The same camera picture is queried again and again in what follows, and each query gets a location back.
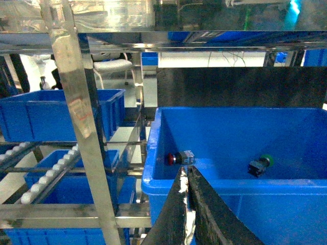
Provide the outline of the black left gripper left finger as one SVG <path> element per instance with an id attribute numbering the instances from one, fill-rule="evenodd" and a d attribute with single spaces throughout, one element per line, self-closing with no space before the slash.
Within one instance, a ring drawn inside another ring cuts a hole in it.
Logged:
<path id="1" fill-rule="evenodd" d="M 196 211 L 189 208 L 189 180 L 184 167 L 176 175 L 165 204 L 142 244 L 191 244 Z"/>

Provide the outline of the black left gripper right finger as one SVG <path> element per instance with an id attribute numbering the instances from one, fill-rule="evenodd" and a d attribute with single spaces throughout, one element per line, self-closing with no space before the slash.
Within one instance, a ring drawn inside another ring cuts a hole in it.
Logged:
<path id="1" fill-rule="evenodd" d="M 263 244 L 241 222 L 195 166 L 188 167 L 196 244 Z"/>

